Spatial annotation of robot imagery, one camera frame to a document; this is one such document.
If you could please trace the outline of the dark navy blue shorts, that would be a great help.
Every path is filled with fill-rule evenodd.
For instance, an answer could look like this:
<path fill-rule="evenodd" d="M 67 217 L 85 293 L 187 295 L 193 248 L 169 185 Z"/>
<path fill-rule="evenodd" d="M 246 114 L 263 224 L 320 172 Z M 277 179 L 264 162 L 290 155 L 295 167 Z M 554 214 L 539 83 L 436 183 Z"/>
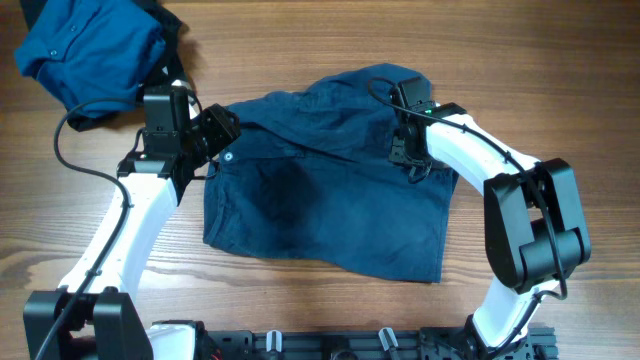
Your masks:
<path fill-rule="evenodd" d="M 414 76 L 380 64 L 233 104 L 241 134 L 209 170 L 204 242 L 241 256 L 439 281 L 458 176 L 436 167 L 410 183 L 389 160 L 397 121 L 378 100 Z"/>

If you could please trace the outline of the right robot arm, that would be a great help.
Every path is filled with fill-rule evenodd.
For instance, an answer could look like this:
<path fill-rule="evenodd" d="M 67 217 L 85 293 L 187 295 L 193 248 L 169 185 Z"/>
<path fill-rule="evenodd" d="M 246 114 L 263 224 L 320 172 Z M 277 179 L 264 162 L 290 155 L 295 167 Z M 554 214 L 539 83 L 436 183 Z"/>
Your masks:
<path fill-rule="evenodd" d="M 550 351 L 529 323 L 547 298 L 564 300 L 566 281 L 591 256 L 573 169 L 524 155 L 481 129 L 455 103 L 394 108 L 406 158 L 444 163 L 483 197 L 485 253 L 494 278 L 458 331 L 424 330 L 431 358 L 497 359 Z"/>

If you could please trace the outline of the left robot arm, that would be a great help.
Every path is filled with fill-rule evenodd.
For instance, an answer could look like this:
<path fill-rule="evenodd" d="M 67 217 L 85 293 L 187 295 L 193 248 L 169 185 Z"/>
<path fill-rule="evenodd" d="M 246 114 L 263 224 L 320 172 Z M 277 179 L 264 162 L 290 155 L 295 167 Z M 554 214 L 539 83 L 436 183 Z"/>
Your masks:
<path fill-rule="evenodd" d="M 35 291 L 23 320 L 33 359 L 213 359 L 200 321 L 146 328 L 134 300 L 150 252 L 198 168 L 240 135 L 239 119 L 215 104 L 198 114 L 148 105 L 146 125 L 109 177 L 113 200 L 80 260 L 56 289 Z"/>

